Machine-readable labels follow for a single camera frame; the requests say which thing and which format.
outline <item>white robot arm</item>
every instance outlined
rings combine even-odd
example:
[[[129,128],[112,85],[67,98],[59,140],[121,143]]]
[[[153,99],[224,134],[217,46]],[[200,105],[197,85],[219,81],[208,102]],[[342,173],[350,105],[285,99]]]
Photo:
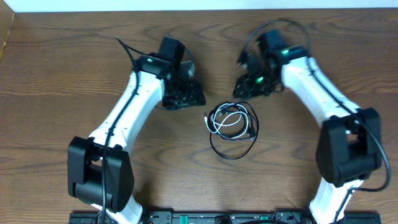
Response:
[[[113,131],[114,135],[109,144],[109,147],[115,147],[116,145],[121,146],[122,150],[128,152],[129,156],[131,156],[132,146],[142,125],[152,109],[164,96],[163,79],[158,79],[156,75],[147,72],[139,72],[139,77],[140,87],[138,88],[137,95],[130,102],[118,121]],[[93,138],[94,143],[100,145],[105,144],[108,129],[111,127],[112,122],[126,104],[127,100],[131,97],[133,89],[136,87],[136,82],[136,74],[132,72],[126,90],[116,103],[112,112],[105,121],[89,135],[89,138]],[[95,203],[91,205],[99,210],[102,209],[101,205]],[[133,196],[130,196],[123,210],[116,213],[107,210],[107,213],[120,224],[138,223],[142,215],[142,206],[134,200]]]
[[[310,63],[318,79],[351,111],[357,112],[360,107],[347,99],[329,81],[319,69],[314,58],[310,58]],[[311,75],[307,67],[306,57],[291,60],[290,63],[282,67],[282,83],[301,99],[320,127],[324,121],[329,120],[332,116],[340,118],[349,116],[349,113],[341,108]],[[339,206],[343,203],[347,190],[352,187],[359,187],[362,183],[363,180],[356,179],[341,187],[335,187],[322,177],[317,195],[310,203],[310,211],[315,221],[321,224],[332,223]],[[349,199],[338,215],[338,220],[344,217],[344,209],[348,202]]]
[[[160,101],[165,110],[205,104],[201,85],[193,79],[193,62],[181,63],[184,51],[181,42],[165,37],[159,53],[142,54],[133,61],[134,72],[109,116],[88,139],[75,137],[69,145],[69,194],[100,210],[106,202],[106,213],[120,224],[135,224],[141,219],[142,206],[131,196],[134,176],[129,158],[149,113]],[[102,193],[103,170],[92,164],[101,158],[104,149],[109,154],[104,169],[106,200]]]
[[[282,21],[297,25],[295,21]],[[275,21],[259,26],[251,37],[271,22]],[[317,223],[329,224],[342,219],[351,198],[349,193],[359,190],[371,172],[381,166],[384,151],[377,145],[380,142],[377,112],[372,108],[362,110],[347,99],[322,73],[306,49],[289,47],[277,30],[257,38],[262,58],[247,53],[247,45],[238,62],[248,73],[236,81],[234,97],[268,96],[281,84],[282,89],[290,88],[301,99],[322,129],[316,156],[322,179],[309,209]],[[357,135],[357,140],[348,141],[346,134]],[[388,167],[385,154],[383,158]]]

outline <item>wooden surface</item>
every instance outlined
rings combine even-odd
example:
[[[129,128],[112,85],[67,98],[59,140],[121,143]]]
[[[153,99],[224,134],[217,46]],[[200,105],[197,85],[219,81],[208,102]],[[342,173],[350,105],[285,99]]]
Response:
[[[313,54],[332,82],[382,118],[391,160],[385,192],[358,192],[348,210],[377,210],[383,223],[398,217],[398,9],[18,14],[0,63],[0,222],[66,223],[74,210],[92,210],[67,192],[67,147],[86,137],[113,108],[131,64],[115,41],[156,51],[164,35],[194,54],[208,104],[181,111],[154,110],[131,159],[134,195],[144,205],[175,210],[302,208],[320,181],[315,164],[319,128],[287,90],[251,101],[259,140],[238,161],[210,148],[204,112],[231,97],[243,74],[236,65],[244,40],[259,24],[288,17],[303,22]],[[291,43],[302,41],[281,26]],[[215,144],[229,153],[248,142]],[[381,169],[366,181],[384,181]]]

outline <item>wire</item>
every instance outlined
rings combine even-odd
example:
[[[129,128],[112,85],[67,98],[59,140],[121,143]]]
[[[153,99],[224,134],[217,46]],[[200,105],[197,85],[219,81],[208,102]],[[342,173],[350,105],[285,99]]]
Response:
[[[251,113],[246,109],[244,106],[246,105],[247,107],[250,108]],[[216,117],[221,116],[223,114],[228,114],[227,117],[225,117],[222,122],[217,122]],[[226,120],[232,117],[233,115],[239,115],[239,118],[232,123],[225,124]],[[222,127],[231,127],[235,124],[238,124],[241,120],[243,119],[244,124],[243,127],[236,133],[234,134],[223,134],[220,129]],[[210,145],[211,148],[214,150],[214,152],[222,157],[223,159],[227,160],[236,160],[244,157],[250,149],[253,147],[254,143],[257,141],[257,137],[259,135],[259,120],[256,115],[256,112],[253,110],[253,107],[245,101],[240,101],[237,103],[230,103],[230,102],[225,102],[220,105],[217,105],[212,111],[210,111],[209,115],[205,114],[205,124],[207,129],[210,132]],[[244,134],[248,134],[249,137],[246,138],[240,138]],[[252,144],[249,146],[246,152],[244,152],[242,155],[238,157],[229,157],[220,151],[216,149],[213,145],[213,140],[212,140],[212,135],[216,134],[220,136],[221,139],[225,141],[245,141],[245,140],[253,140]]]
[[[307,62],[307,67],[308,70],[310,71],[311,76],[315,79],[315,81],[317,81],[317,83],[329,94],[329,96],[341,107],[343,108],[345,111],[347,111],[347,113],[349,113],[356,121],[359,122],[359,124],[365,129],[365,131],[369,134],[369,136],[371,137],[371,139],[374,141],[374,143],[377,145],[377,147],[380,150],[381,156],[383,158],[384,161],[384,165],[386,168],[386,179],[384,181],[384,183],[375,189],[370,189],[370,188],[362,188],[362,187],[352,187],[350,189],[347,190],[347,194],[345,195],[342,203],[340,204],[339,209],[336,211],[336,215],[335,218],[333,220],[333,224],[337,223],[337,219],[338,219],[338,215],[340,214],[340,212],[342,211],[346,201],[349,198],[349,195],[351,195],[353,193],[354,190],[358,190],[358,191],[363,191],[363,192],[380,192],[384,189],[386,189],[388,187],[388,185],[390,184],[391,181],[391,167],[390,167],[390,163],[387,157],[387,154],[383,148],[383,146],[381,145],[380,141],[377,139],[377,137],[374,135],[374,133],[372,132],[371,128],[359,117],[357,116],[354,112],[352,112],[349,108],[347,108],[343,102],[341,102],[319,79],[318,77],[315,75],[315,71],[312,69],[311,63],[310,63],[310,52],[311,52],[311,39],[310,39],[310,34],[308,33],[308,30],[299,22],[297,21],[293,21],[290,19],[278,19],[278,20],[272,20],[272,21],[268,21],[262,25],[260,25],[248,38],[246,44],[244,45],[242,52],[246,51],[250,40],[252,39],[252,37],[259,31],[261,30],[263,27],[268,26],[271,23],[277,22],[277,21],[284,21],[284,22],[288,22],[292,25],[295,25],[297,27],[300,28],[300,30],[302,31],[302,33],[305,35],[306,40],[307,40],[307,51],[308,51],[308,56],[306,58],[306,62]]]
[[[188,54],[189,59],[192,62],[192,64],[195,64],[195,61],[193,60],[193,55],[192,55],[191,51],[188,49],[188,47],[185,47],[185,51]]]
[[[297,27],[299,27],[301,29],[302,33],[305,34],[305,37],[306,37],[306,40],[307,40],[307,49],[308,49],[308,52],[309,52],[310,49],[311,49],[311,39],[310,39],[309,33],[307,32],[306,28],[301,23],[299,23],[297,21],[294,21],[294,20],[291,20],[291,19],[283,19],[283,18],[267,21],[267,22],[261,24],[259,27],[257,27],[257,29],[254,30],[253,33],[251,33],[250,36],[248,37],[248,39],[247,39],[247,41],[246,41],[246,43],[245,43],[245,45],[244,45],[244,47],[242,49],[242,52],[245,52],[247,50],[251,39],[254,37],[255,34],[257,34],[257,32],[259,32],[262,28],[264,28],[264,27],[266,27],[268,25],[271,25],[273,23],[280,22],[280,21],[287,22],[289,24],[295,25],[295,26],[297,26]]]
[[[102,224],[105,223],[105,217],[106,217],[106,163],[107,163],[106,161],[108,160],[107,152],[108,152],[109,142],[111,140],[111,136],[113,135],[113,130],[115,129],[119,119],[121,118],[121,116],[123,115],[123,113],[127,109],[127,107],[129,106],[129,104],[132,101],[132,99],[134,98],[134,96],[137,94],[138,87],[139,87],[139,67],[137,66],[137,62],[132,57],[127,45],[125,43],[123,43],[119,37],[116,37],[116,40],[118,40],[118,42],[123,46],[123,48],[126,50],[128,56],[131,60],[132,70],[134,70],[134,72],[136,74],[136,87],[132,91],[131,96],[129,97],[127,102],[124,104],[123,108],[120,110],[119,114],[114,119],[111,127],[108,129],[108,134],[106,135],[106,139],[105,139],[104,149],[103,149],[103,153],[102,153],[102,212],[101,212],[101,216],[102,216],[101,223]]]
[[[101,214],[102,214],[102,210],[99,211],[99,212],[96,214],[96,216],[94,217],[94,219],[92,219],[92,221],[91,221],[90,223],[91,223],[91,224],[98,224],[98,223],[100,222],[99,217],[101,216]],[[110,221],[110,223],[112,223],[112,224],[117,224],[117,221],[116,221],[114,218],[112,218],[109,214],[106,214],[106,217],[108,218],[108,220]]]
[[[135,48],[132,48],[132,47],[128,46],[127,44],[124,44],[124,45],[125,45],[128,49],[132,50],[132,51],[135,52],[135,53],[142,54],[142,55],[146,55],[145,53],[143,53],[143,52],[141,52],[141,51],[139,51],[139,50],[137,50],[137,49],[135,49]]]
[[[165,109],[165,108],[161,108],[161,107],[159,107],[159,106],[155,106],[155,108],[156,108],[156,109],[159,109],[159,110],[164,110],[164,111],[167,111],[167,109]]]

